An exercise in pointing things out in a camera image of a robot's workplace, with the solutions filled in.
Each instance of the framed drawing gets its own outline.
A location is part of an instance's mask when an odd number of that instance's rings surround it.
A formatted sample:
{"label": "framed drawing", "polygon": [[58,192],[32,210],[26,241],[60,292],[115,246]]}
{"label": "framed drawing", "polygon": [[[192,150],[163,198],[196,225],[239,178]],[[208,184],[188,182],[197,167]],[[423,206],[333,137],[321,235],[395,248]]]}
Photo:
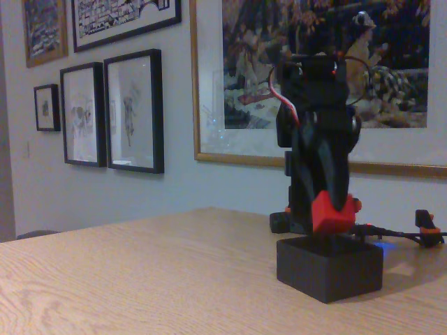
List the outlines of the framed drawing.
{"label": "framed drawing", "polygon": [[190,0],[196,160],[283,166],[268,73],[291,54],[341,50],[367,57],[374,83],[356,104],[351,171],[447,177],[442,10],[447,1]]}
{"label": "framed drawing", "polygon": [[22,0],[27,67],[68,55],[65,1]]}
{"label": "framed drawing", "polygon": [[182,21],[180,0],[71,0],[75,52]]}
{"label": "framed drawing", "polygon": [[103,64],[61,70],[65,163],[106,166]]}
{"label": "framed drawing", "polygon": [[108,167],[164,173],[161,51],[106,59]]}
{"label": "framed drawing", "polygon": [[56,84],[34,87],[37,131],[61,131]]}

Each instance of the blue light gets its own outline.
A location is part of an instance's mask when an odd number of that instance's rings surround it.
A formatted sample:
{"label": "blue light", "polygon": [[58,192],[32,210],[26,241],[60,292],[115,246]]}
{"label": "blue light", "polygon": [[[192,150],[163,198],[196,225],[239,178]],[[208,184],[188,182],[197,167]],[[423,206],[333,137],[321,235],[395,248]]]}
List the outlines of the blue light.
{"label": "blue light", "polygon": [[373,242],[373,244],[375,246],[380,246],[383,249],[383,257],[384,258],[386,258],[387,254],[390,250],[397,248],[395,244],[389,243],[389,242],[377,241],[377,242]]}

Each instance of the red wire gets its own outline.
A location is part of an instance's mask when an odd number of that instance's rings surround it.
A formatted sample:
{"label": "red wire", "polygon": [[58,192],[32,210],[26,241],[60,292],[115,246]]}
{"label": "red wire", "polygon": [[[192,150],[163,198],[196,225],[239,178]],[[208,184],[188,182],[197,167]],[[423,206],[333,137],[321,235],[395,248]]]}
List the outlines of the red wire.
{"label": "red wire", "polygon": [[277,90],[274,89],[274,87],[273,87],[273,76],[272,76],[273,70],[274,70],[274,67],[272,67],[272,69],[270,70],[270,73],[268,75],[268,86],[269,86],[269,89],[273,93],[275,98],[279,99],[282,103],[284,103],[291,110],[292,117],[295,119],[297,127],[299,127],[300,126],[300,120],[298,119],[298,113],[296,111],[295,105],[289,99],[287,99],[285,96],[282,96],[281,94],[279,94],[277,92]]}

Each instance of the cable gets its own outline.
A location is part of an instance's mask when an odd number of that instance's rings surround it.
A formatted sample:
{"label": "cable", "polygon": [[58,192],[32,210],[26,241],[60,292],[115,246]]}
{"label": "cable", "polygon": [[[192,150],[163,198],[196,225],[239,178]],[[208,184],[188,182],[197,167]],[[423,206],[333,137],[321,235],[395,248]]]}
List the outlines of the cable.
{"label": "cable", "polygon": [[374,225],[354,225],[349,234],[355,235],[360,238],[365,238],[366,236],[389,236],[389,237],[401,237],[405,239],[410,239],[417,244],[424,246],[425,248],[430,248],[439,243],[444,243],[442,239],[443,236],[447,236],[445,232],[436,233],[408,233],[408,232],[395,232],[393,230],[388,230],[385,228],[376,227]]}
{"label": "cable", "polygon": [[273,77],[272,77],[273,70],[274,70],[274,66],[270,69],[270,72],[268,74],[268,86],[269,86],[269,89],[270,89],[270,91],[273,93],[273,95],[276,98],[278,98],[282,103],[284,103],[291,110],[292,116],[295,119],[297,127],[299,127],[300,126],[300,120],[298,119],[298,113],[296,111],[295,105],[289,99],[287,99],[285,96],[279,94],[277,92],[277,90],[274,89],[274,87],[273,87]]}

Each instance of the painting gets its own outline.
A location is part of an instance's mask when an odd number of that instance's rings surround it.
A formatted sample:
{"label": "painting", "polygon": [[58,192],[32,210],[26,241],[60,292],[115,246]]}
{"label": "painting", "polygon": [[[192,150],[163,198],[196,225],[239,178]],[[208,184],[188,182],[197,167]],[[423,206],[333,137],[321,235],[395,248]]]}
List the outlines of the painting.
{"label": "painting", "polygon": [[60,131],[59,92],[56,84],[34,87],[37,131]]}
{"label": "painting", "polygon": [[[420,1],[222,1],[223,89],[229,129],[274,128],[270,69],[287,54],[347,61],[350,99],[364,128],[425,128],[430,7]],[[365,94],[365,81],[371,89]]]}
{"label": "painting", "polygon": [[164,173],[161,51],[104,61],[108,167]]}
{"label": "painting", "polygon": [[27,67],[68,55],[64,0],[22,0]]}
{"label": "painting", "polygon": [[65,163],[106,166],[103,65],[61,70]]}
{"label": "painting", "polygon": [[71,0],[75,52],[182,21],[180,0]]}
{"label": "painting", "polygon": [[[347,103],[360,98],[355,108],[362,119],[351,170],[441,171],[447,158],[435,154],[443,142],[443,114],[435,105],[444,94],[430,83],[441,80],[432,64],[437,55],[442,59],[433,48],[442,33],[435,34],[433,3],[446,6],[439,0],[190,0],[195,158],[284,166],[270,69],[293,55],[341,52],[369,66],[346,61]],[[273,85],[280,90],[276,80]],[[384,146],[385,139],[411,145]]]}

